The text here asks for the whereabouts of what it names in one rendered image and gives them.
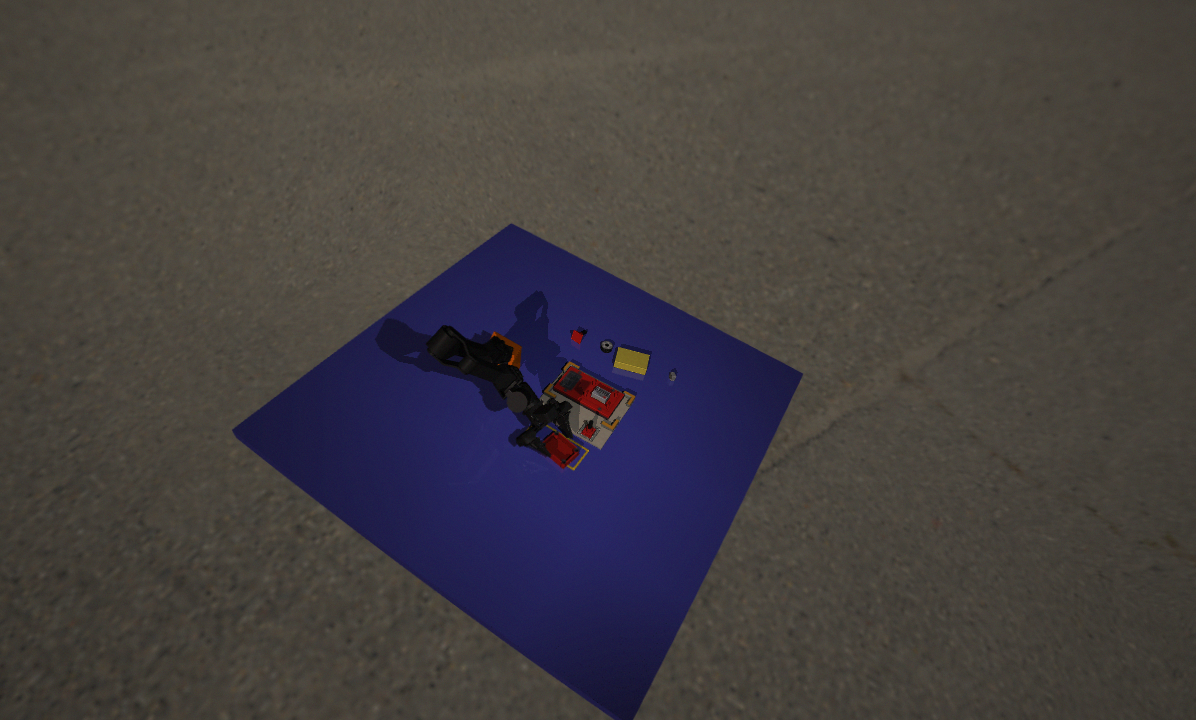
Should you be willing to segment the red car hood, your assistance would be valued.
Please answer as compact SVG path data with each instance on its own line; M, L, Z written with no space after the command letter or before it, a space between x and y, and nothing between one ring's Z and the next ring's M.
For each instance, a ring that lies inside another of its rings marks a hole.
M569 466L570 462L579 456L579 449L572 445L569 439L561 437L559 431L554 431L551 437L544 439L542 445L547 446L549 454L551 454L551 460L556 462L562 469Z

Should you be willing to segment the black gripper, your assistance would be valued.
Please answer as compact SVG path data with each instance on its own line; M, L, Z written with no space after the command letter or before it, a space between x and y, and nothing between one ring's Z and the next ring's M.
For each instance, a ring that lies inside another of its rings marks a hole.
M535 409L537 409L537 407L541 407L543 404L544 404L543 399L539 399L539 398L533 399L533 402L531 402L531 404L529 404L525 410L521 410L521 415L524 415L524 416L526 415L527 419L531 421L531 417L529 415L529 410L530 409L535 410ZM556 421L560 425L560 427L563 429L563 432L567 434L567 437L570 437L570 439L572 439L572 431L570 431L570 425L569 425L569 414L570 414L569 410L570 410L570 407L572 405L569 404L569 402L563 401L562 404L560 404L560 407L557 409L557 411L560 413L560 415L557 416ZM547 427L547 423L542 423L542 425L539 425L539 427L535 427L533 421L531 421L531 427L533 427L533 428L531 428L529 431L521 432L521 437L517 437L515 438L517 445L519 445L519 447L521 447L521 446L527 447L529 446L531 449L535 449L535 450L539 451L541 454L547 454L547 457L551 457L551 454L549 454L549 452L547 450L547 446L542 445L541 437L537 437L537 433L542 428Z

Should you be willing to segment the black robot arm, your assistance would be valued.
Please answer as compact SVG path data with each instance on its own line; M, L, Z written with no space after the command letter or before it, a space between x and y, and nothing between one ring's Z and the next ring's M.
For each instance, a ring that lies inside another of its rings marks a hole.
M493 386L498 389L499 396L504 399L507 398L507 405L512 413L521 413L533 399L538 398L533 393L533 389L521 379L519 366L508 365L514 347L505 344L505 340L493 336L487 343L480 344L466 340L464 334L456 331L452 325L443 325L426 342L426 347L428 347L426 352L435 356L438 364L453 366L465 376L471 374L484 379L484 382L492 382ZM460 364L446 360L454 355L464 356ZM541 423L551 423L554 416L560 415L559 407L556 399L549 398L547 405L537 407L535 410L530 409L529 415L535 427L539 427Z

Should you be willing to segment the olive yellow rectangular block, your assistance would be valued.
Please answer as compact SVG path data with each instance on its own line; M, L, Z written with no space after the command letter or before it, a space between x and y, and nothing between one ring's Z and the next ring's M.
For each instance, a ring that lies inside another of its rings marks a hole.
M617 354L615 356L616 368L627 370L627 372L635 372L637 374L645 376L647 374L648 364L649 364L648 354L640 354L640 352L618 347Z

